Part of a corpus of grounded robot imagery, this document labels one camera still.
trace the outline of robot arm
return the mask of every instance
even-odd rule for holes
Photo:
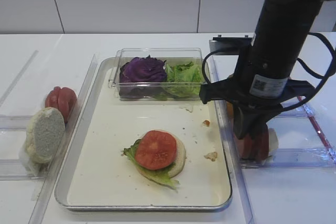
[[[265,0],[251,44],[240,48],[233,76],[215,83],[205,76],[201,100],[233,104],[238,139],[260,139],[270,119],[291,109],[282,102],[298,96],[307,102],[319,90],[289,76],[323,1],[329,0]],[[257,159],[265,159],[265,153]]]

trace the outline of black cable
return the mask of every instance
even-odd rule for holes
[[[250,111],[250,112],[255,112],[255,113],[270,113],[270,112],[274,112],[274,113],[281,113],[281,112],[285,112],[285,111],[289,111],[289,110],[293,110],[293,109],[296,109],[302,105],[304,105],[305,103],[309,102],[321,89],[322,87],[324,86],[324,84],[327,82],[328,78],[330,76],[332,76],[335,71],[336,71],[336,64],[335,64],[335,55],[336,55],[336,52],[333,50],[333,47],[331,46],[330,42],[327,40],[327,38],[322,35],[322,34],[317,34],[317,33],[309,33],[310,35],[313,35],[313,36],[316,36],[318,37],[324,44],[325,46],[329,49],[331,55],[332,55],[332,60],[331,60],[331,63],[325,73],[325,75],[323,76],[323,78],[321,79],[320,83],[316,86],[315,90],[313,93],[311,93],[310,95],[306,96],[306,98],[304,98],[302,101],[296,103],[296,104],[293,104],[291,106],[288,106],[288,107],[285,107],[285,108],[282,108],[282,109],[273,109],[273,110],[262,110],[262,109],[255,109],[255,108],[251,108],[249,106],[246,106],[246,105],[243,105],[243,104],[240,104],[239,102],[237,101],[233,101],[231,99],[228,99],[227,97],[224,97],[223,94],[220,94],[218,92],[218,90],[216,90],[214,88],[214,86],[212,85],[212,83],[210,82],[209,78],[206,76],[206,73],[205,73],[205,64],[206,64],[206,60],[214,55],[214,54],[217,54],[219,52],[228,52],[228,51],[232,51],[233,48],[226,48],[226,49],[219,49],[219,50],[216,50],[216,51],[213,51],[213,52],[210,52],[203,60],[203,63],[202,63],[202,74],[203,74],[203,77],[206,81],[206,83],[210,86],[210,88],[213,89],[213,91],[221,98],[223,98],[223,100],[226,100],[240,108],[243,108],[243,109],[246,109],[247,111]]]
[[[314,72],[313,70],[311,70],[303,60],[301,60],[300,58],[297,58],[296,60],[301,64],[301,66],[303,67],[303,69],[304,69],[308,74],[310,74],[311,76],[313,76],[313,77],[315,77],[315,78],[317,78],[317,79],[322,79],[322,78],[323,78],[323,76],[321,76],[321,75],[319,75],[318,73],[316,73],[316,72]]]

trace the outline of sticker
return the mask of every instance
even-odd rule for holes
[[[277,98],[282,94],[288,78],[271,79],[256,74],[250,88],[250,94],[261,98]]]
[[[252,40],[251,40],[251,45],[252,45],[252,46],[253,46],[253,44],[254,44],[255,39],[256,39],[256,33],[253,33],[253,38],[252,38]]]

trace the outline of green lettuce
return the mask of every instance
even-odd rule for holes
[[[163,85],[162,88],[167,93],[178,98],[199,94],[201,83],[204,81],[200,65],[190,62],[189,64],[170,66],[166,63],[165,71],[167,73],[167,82],[190,82],[190,84],[186,83],[176,87]]]
[[[141,139],[138,139],[133,145],[131,145],[130,148],[124,148],[124,155],[126,155],[138,169],[146,174],[146,177],[148,179],[160,185],[169,186],[173,189],[176,189],[176,186],[180,184],[179,181],[170,179],[168,175],[168,172],[171,168],[174,167],[175,163],[172,163],[168,167],[159,170],[148,170],[137,163],[137,161],[135,160],[135,152],[138,149],[140,141]]]

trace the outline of red cabbage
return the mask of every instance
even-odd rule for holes
[[[133,82],[163,82],[167,79],[164,70],[165,61],[151,58],[135,57],[120,68],[119,81]],[[120,87],[119,95],[127,99],[140,99],[152,96],[162,91],[161,87]]]
[[[164,61],[151,58],[135,57],[120,69],[120,82],[162,82],[167,79]]]

